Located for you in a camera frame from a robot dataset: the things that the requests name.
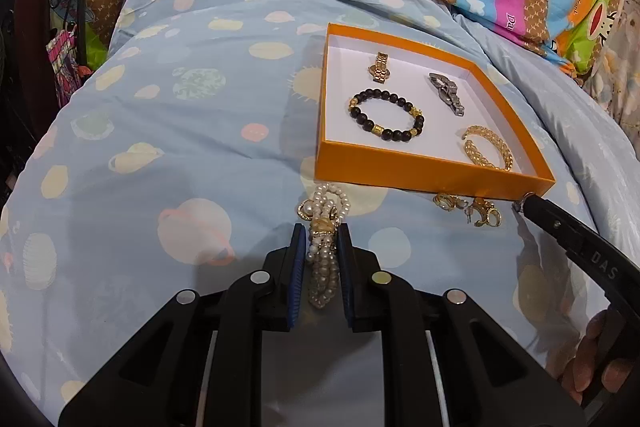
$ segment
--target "black bead bracelet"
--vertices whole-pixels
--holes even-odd
[[[402,107],[407,111],[407,113],[415,118],[414,126],[406,131],[392,131],[391,129],[385,129],[382,126],[375,124],[373,120],[369,120],[369,117],[358,107],[358,105],[369,98],[381,98],[382,100],[388,100],[389,102]],[[404,98],[398,97],[396,93],[389,93],[386,90],[380,91],[379,89],[367,89],[354,95],[354,97],[349,101],[349,114],[351,115],[351,118],[353,118],[357,124],[361,125],[365,131],[372,132],[373,134],[380,136],[384,141],[393,140],[394,142],[408,142],[414,136],[419,136],[422,133],[422,128],[424,126],[424,117],[422,116],[422,111],[420,111],[420,109],[414,107],[414,104],[407,102]]]

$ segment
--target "orange box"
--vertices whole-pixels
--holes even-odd
[[[373,82],[367,71],[378,52],[389,55],[391,76],[384,85]],[[439,98],[428,79],[431,72],[457,84],[463,117]],[[420,108],[423,133],[410,142],[385,142],[362,130],[348,114],[348,101],[369,87],[396,92]],[[367,100],[359,108],[384,127],[412,126],[412,117],[389,106],[388,101]],[[511,171],[476,166],[466,157],[462,134],[475,124],[505,140],[514,158]],[[489,161],[504,164],[484,138],[469,139]],[[474,62],[419,42],[337,24],[329,24],[324,49],[315,177],[503,200],[518,200],[528,192],[542,196],[556,183],[520,118]]]

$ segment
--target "bed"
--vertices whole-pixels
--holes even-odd
[[[0,348],[56,424],[172,295],[219,291],[288,243],[313,191],[329,22],[469,58],[557,180],[546,197],[638,263],[640,168],[617,124],[558,67],[437,0],[125,0],[109,57],[39,143],[0,218]],[[345,185],[355,245],[413,286],[465,289],[558,375],[599,288],[496,201],[476,229],[430,194]],[[382,425],[382,348],[336,299],[266,335],[265,425]]]

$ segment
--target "finger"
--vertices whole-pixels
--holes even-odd
[[[581,393],[593,380],[593,371],[596,365],[597,341],[584,337],[575,352],[574,384],[578,393]]]
[[[604,328],[605,318],[607,317],[607,311],[603,310],[601,312],[593,315],[589,324],[587,324],[587,330],[584,333],[584,336],[588,339],[597,339],[602,333],[602,329]]]
[[[626,377],[631,373],[633,364],[631,360],[616,359],[607,365],[602,372],[602,384],[610,393],[617,393],[625,383]]]
[[[570,360],[566,365],[566,369],[564,371],[564,375],[562,375],[562,380],[560,384],[562,388],[569,393],[569,396],[573,398],[578,405],[582,403],[582,393],[578,393],[574,384],[574,360]]]

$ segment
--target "pearl necklace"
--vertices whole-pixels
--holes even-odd
[[[340,200],[340,210],[327,193],[335,194]],[[349,214],[351,203],[347,194],[337,185],[321,183],[313,197],[303,201],[298,207],[298,215],[309,226],[309,249],[306,262],[313,273],[309,284],[309,302],[321,310],[335,296],[338,289],[338,261],[335,258],[335,232]]]

